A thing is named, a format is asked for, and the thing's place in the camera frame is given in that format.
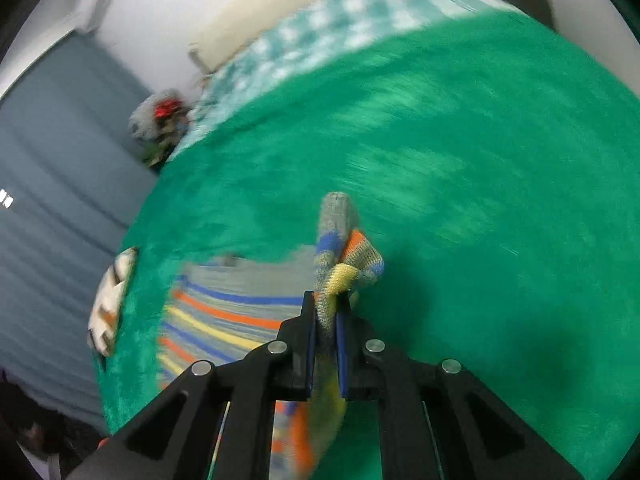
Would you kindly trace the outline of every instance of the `metal screw head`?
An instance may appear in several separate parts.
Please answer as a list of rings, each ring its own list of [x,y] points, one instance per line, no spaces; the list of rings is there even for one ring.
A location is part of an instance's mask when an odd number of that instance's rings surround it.
[[[271,341],[267,345],[267,350],[272,354],[282,354],[287,351],[287,344],[284,341],[276,339],[276,341]]]
[[[444,359],[444,361],[442,362],[442,369],[447,374],[457,374],[460,370],[462,370],[462,365],[455,359]]]
[[[207,361],[196,361],[191,365],[193,375],[207,375],[211,371],[211,363]]]
[[[364,348],[369,350],[374,354],[378,352],[382,352],[385,349],[385,342],[380,341],[380,339],[369,339],[366,343],[364,343]]]

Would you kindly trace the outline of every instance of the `blue stripe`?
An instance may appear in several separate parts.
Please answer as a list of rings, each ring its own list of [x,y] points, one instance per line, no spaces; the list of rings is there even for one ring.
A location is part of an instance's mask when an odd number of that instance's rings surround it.
[[[168,379],[170,383],[177,377],[164,367],[160,367],[160,371],[162,372],[162,375],[164,375],[164,378]]]
[[[291,416],[296,412],[298,404],[291,400],[284,400],[284,415]]]
[[[323,234],[316,244],[316,254],[323,251],[331,251],[336,257],[340,255],[345,242],[340,240],[338,231],[329,231]]]
[[[216,300],[228,301],[229,303],[242,303],[246,305],[299,305],[302,307],[302,296],[239,296],[238,294],[227,294],[226,292],[218,292],[210,290],[195,283],[184,279],[184,285],[191,290],[195,290],[200,294],[215,298]]]
[[[223,360],[225,363],[230,363],[231,361],[235,361],[235,359],[232,359],[231,357],[224,355],[219,350],[216,350],[215,348],[212,348],[206,343],[203,343],[200,339],[196,338],[196,336],[194,336],[193,334],[185,332],[184,330],[180,330],[179,328],[176,328],[175,326],[167,323],[166,321],[162,322],[162,328],[164,328],[165,330],[168,330],[169,332],[173,332],[175,335],[177,335],[181,339],[184,339],[187,343],[195,346],[196,348],[198,348],[199,350],[202,350],[203,352],[206,352],[210,356],[215,356]]]
[[[369,267],[369,270],[373,272],[375,275],[381,276],[385,270],[384,261],[380,260],[379,262],[374,263],[372,266]]]

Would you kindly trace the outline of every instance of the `bed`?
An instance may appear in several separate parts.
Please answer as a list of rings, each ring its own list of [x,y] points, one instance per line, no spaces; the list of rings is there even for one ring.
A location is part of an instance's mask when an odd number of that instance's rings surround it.
[[[223,63],[192,118],[123,241],[112,431],[158,392],[181,265],[280,261],[343,190],[386,260],[360,300],[377,334],[457,358],[585,478],[613,471],[640,428],[640,107],[609,72],[500,0],[315,0]],[[336,475],[380,477],[366,404],[315,478]]]

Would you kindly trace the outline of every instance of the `orange stripe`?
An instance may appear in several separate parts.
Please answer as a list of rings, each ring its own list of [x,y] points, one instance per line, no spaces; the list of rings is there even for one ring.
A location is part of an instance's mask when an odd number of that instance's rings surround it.
[[[282,453],[284,451],[284,442],[281,440],[272,440],[271,441],[271,452],[272,453]]]
[[[286,415],[287,410],[285,410],[285,406],[286,404],[284,403],[284,401],[276,400],[276,413],[279,413],[281,415]]]
[[[98,310],[98,316],[100,316],[102,318],[102,320],[107,325],[109,325],[109,328],[111,328],[112,330],[114,329],[114,327],[116,326],[115,314],[113,314],[112,312],[109,312],[103,306],[100,306],[100,309]]]
[[[160,344],[166,346],[169,350],[175,353],[180,359],[182,359],[183,361],[187,361],[189,364],[197,360],[194,356],[184,351],[182,348],[180,348],[176,343],[174,343],[170,339],[161,337]]]
[[[364,237],[364,234],[362,234],[357,229],[354,229],[353,231],[351,231],[351,235],[349,236],[347,245],[342,251],[342,256],[340,256],[340,261],[342,261],[350,251],[353,251],[357,247],[357,245],[363,240],[366,240],[366,238]]]
[[[306,403],[300,402],[296,406],[296,411],[291,417],[291,425],[289,427],[289,435],[293,446],[293,456],[296,463],[298,475],[301,477],[308,476],[316,464],[314,454],[309,445],[308,431],[306,423]]]
[[[217,317],[218,319],[224,319],[225,321],[232,321],[234,323],[242,323],[245,325],[257,326],[260,328],[269,328],[271,330],[278,330],[281,325],[281,321],[273,319],[258,319],[257,317],[242,316],[241,314],[232,314],[231,312],[224,312],[216,308],[205,305],[204,303],[194,300],[191,296],[187,296],[184,292],[175,290],[173,293],[174,298],[179,301],[192,306],[196,310],[209,314],[210,316]]]

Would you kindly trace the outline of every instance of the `white wall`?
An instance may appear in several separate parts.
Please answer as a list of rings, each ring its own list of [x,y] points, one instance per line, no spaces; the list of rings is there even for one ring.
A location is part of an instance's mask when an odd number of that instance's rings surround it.
[[[202,74],[189,43],[231,0],[113,0],[97,39],[152,91],[196,98]]]
[[[0,63],[0,99],[42,54],[76,27],[78,0],[41,0]]]

